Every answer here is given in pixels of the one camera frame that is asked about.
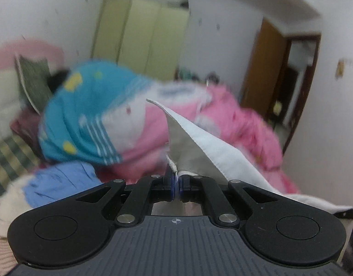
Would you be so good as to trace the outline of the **white shirt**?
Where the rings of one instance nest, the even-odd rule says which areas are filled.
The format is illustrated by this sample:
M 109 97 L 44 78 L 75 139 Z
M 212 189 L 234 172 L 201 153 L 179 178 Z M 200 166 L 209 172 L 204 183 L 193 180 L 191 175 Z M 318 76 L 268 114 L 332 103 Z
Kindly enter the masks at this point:
M 213 136 L 168 107 L 151 99 L 166 117 L 169 134 L 167 159 L 176 173 L 186 172 L 213 178 L 219 184 L 239 180 L 331 214 L 344 212 L 352 206 L 336 205 L 324 199 L 304 194 L 285 194 L 274 188 L 259 170 L 237 148 Z

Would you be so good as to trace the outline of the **blue garment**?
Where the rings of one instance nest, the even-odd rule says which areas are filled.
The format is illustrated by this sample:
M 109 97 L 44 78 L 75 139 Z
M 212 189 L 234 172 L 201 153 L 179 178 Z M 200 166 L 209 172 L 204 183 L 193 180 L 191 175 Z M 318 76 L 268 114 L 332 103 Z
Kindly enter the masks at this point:
M 81 161 L 55 164 L 38 170 L 23 187 L 32 208 L 45 206 L 101 185 L 92 165 Z

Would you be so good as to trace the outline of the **cream padded headboard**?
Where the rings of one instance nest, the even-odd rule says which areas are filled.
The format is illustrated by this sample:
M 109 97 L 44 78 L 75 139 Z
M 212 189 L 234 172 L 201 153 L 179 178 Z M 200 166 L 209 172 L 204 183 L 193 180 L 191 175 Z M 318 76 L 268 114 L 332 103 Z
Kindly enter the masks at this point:
M 0 70 L 0 141 L 11 135 L 11 121 L 21 109 L 20 83 L 15 68 Z

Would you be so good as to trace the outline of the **beige checked knit garment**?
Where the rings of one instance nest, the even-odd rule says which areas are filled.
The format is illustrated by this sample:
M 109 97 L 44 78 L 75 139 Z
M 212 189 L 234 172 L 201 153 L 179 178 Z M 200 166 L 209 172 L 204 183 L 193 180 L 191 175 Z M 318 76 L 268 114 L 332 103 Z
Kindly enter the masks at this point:
M 6 275 L 17 265 L 7 239 L 0 237 L 0 275 Z

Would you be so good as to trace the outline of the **cream sweater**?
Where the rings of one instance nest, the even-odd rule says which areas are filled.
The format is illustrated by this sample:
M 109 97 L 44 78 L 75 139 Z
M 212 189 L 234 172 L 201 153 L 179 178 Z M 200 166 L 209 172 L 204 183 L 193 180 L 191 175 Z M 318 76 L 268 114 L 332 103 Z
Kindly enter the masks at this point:
M 10 182 L 6 191 L 0 196 L 0 237 L 6 238 L 9 226 L 21 214 L 32 207 L 26 201 L 24 187 L 34 177 L 23 175 Z

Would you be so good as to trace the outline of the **pink grey blue duvet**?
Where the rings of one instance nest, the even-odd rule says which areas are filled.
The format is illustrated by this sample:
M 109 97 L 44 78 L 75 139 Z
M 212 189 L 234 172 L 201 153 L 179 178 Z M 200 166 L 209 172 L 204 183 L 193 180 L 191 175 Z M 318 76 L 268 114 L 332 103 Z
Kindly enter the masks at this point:
M 65 72 L 40 118 L 42 154 L 52 162 L 106 167 L 135 183 L 167 164 L 168 126 L 160 105 L 239 148 L 280 192 L 298 192 L 282 170 L 277 135 L 224 85 L 161 82 L 104 60 Z

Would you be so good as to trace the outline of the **maroon garment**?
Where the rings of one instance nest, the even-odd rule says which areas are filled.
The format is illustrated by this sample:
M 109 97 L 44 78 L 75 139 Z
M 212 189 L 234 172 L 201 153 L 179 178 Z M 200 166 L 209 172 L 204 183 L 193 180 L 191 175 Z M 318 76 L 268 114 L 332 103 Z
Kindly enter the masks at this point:
M 34 154 L 43 160 L 43 154 L 39 145 L 39 123 L 40 115 L 31 106 L 26 106 L 19 112 L 17 117 L 11 121 L 12 132 L 20 136 L 30 146 Z

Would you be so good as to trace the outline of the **brown wooden door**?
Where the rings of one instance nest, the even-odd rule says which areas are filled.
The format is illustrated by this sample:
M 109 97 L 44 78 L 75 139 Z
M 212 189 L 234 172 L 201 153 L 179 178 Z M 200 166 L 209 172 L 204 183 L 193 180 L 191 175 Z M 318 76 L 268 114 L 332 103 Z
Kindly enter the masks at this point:
M 286 47 L 286 38 L 267 19 L 263 19 L 242 87 L 242 107 L 251 108 L 262 117 L 266 116 Z

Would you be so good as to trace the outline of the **green plaid pillow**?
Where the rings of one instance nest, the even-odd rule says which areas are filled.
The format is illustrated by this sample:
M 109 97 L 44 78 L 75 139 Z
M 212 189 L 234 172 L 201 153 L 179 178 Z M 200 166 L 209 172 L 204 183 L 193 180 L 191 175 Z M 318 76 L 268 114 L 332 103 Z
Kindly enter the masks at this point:
M 39 163 L 39 158 L 18 135 L 0 141 L 0 196 L 11 181 L 26 174 Z

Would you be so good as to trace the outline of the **pale green wardrobe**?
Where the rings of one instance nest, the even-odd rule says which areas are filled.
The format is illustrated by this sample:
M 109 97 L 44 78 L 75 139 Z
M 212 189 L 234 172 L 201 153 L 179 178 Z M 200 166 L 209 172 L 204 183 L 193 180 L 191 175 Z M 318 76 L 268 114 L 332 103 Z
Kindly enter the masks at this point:
M 172 81 L 188 20 L 189 9 L 182 7 L 149 0 L 103 0 L 91 57 Z

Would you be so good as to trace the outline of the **dark green cushion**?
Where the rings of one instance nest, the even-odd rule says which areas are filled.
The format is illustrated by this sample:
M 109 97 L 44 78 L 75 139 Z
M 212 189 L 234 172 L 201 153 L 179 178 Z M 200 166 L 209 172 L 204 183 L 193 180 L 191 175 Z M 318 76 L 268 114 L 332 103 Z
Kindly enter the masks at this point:
M 44 111 L 53 93 L 48 86 L 51 76 L 46 58 L 29 59 L 22 55 L 15 57 L 18 78 L 26 99 L 39 115 Z

